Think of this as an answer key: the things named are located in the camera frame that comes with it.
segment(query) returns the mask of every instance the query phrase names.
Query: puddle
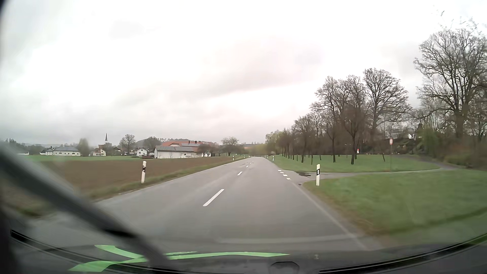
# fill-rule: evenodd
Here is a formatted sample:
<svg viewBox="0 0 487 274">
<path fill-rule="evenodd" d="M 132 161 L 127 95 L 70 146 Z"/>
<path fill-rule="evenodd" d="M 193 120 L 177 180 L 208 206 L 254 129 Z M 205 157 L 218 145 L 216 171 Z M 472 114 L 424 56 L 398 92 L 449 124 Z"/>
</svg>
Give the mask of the puddle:
<svg viewBox="0 0 487 274">
<path fill-rule="evenodd" d="M 301 171 L 295 171 L 299 176 L 304 176 L 304 177 L 309 177 L 311 176 L 311 174 L 308 174 L 308 173 L 304 173 L 304 172 L 301 172 Z"/>
</svg>

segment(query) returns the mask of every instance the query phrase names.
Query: sky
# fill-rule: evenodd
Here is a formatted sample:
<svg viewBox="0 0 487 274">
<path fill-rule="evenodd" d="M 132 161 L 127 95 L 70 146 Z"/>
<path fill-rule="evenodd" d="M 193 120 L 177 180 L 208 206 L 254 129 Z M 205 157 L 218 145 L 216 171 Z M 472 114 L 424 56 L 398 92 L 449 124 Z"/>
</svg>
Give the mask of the sky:
<svg viewBox="0 0 487 274">
<path fill-rule="evenodd" d="M 371 67 L 401 79 L 418 106 L 418 45 L 452 20 L 487 23 L 485 10 L 482 0 L 11 0 L 0 138 L 264 142 L 309 112 L 328 75 Z"/>
</svg>

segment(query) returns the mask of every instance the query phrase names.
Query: windshield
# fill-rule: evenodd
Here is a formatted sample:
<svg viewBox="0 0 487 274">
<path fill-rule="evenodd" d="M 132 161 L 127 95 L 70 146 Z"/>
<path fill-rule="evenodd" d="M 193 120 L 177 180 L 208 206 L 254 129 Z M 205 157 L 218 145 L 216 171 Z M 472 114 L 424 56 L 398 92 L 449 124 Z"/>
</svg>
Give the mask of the windshield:
<svg viewBox="0 0 487 274">
<path fill-rule="evenodd" d="M 188 269 L 460 243 L 487 233 L 486 8 L 11 0 L 1 145 Z M 2 183 L 16 240 L 147 264 Z"/>
</svg>

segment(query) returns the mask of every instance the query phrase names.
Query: white road edge line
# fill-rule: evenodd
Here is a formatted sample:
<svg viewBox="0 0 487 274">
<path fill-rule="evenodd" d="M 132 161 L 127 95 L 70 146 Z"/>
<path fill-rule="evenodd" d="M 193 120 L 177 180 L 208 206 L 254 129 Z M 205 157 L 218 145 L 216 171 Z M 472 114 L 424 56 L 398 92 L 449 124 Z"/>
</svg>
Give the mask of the white road edge line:
<svg viewBox="0 0 487 274">
<path fill-rule="evenodd" d="M 299 191 L 301 191 L 301 193 L 303 193 L 308 198 L 308 200 L 310 200 L 323 214 L 325 214 L 328 218 L 330 218 L 332 222 L 334 222 L 338 227 L 340 227 L 349 238 L 353 239 L 359 247 L 361 247 L 365 251 L 369 251 L 369 249 L 362 242 L 360 242 L 354 234 L 352 234 L 348 229 L 346 229 L 342 224 L 340 224 L 340 222 L 338 222 L 337 219 L 333 218 L 333 216 L 329 214 L 328 211 L 326 211 L 315 200 L 313 200 L 313 198 L 311 198 L 304 190 L 302 190 L 299 186 L 295 184 L 292 185 L 295 186 Z"/>
<path fill-rule="evenodd" d="M 206 202 L 203 206 L 209 205 L 218 195 L 220 195 L 220 193 L 223 192 L 223 190 L 225 190 L 225 189 L 224 188 L 220 189 L 220 191 L 217 192 L 215 195 L 213 195 L 213 197 L 210 200 L 208 200 L 208 202 Z"/>
</svg>

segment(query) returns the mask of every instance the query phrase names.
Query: white dashed lane marking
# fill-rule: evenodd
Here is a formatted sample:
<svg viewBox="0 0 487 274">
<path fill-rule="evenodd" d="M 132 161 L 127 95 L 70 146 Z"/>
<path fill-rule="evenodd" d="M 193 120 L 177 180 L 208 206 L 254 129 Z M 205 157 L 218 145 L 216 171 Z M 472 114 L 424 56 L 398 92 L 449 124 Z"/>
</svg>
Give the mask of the white dashed lane marking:
<svg viewBox="0 0 487 274">
<path fill-rule="evenodd" d="M 221 192 L 223 192 L 223 190 L 225 190 L 225 189 L 223 189 L 223 188 L 220 189 L 220 191 L 217 192 L 215 195 L 213 195 L 213 197 L 210 200 L 208 200 L 208 202 L 206 202 L 203 206 L 209 205 L 218 195 L 220 195 Z"/>
</svg>

